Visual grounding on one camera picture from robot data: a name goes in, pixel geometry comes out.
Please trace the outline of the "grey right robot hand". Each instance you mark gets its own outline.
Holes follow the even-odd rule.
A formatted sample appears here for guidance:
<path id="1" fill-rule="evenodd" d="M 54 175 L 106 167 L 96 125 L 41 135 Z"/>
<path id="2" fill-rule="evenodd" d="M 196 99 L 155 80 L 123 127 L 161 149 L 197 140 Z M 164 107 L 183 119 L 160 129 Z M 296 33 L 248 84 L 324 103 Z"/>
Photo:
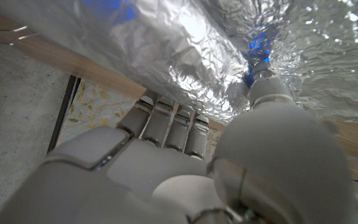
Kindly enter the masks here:
<path id="1" fill-rule="evenodd" d="M 206 162 L 208 119 L 147 92 L 115 127 L 67 141 L 0 209 L 0 223 L 358 223 L 346 157 L 267 60 Z"/>

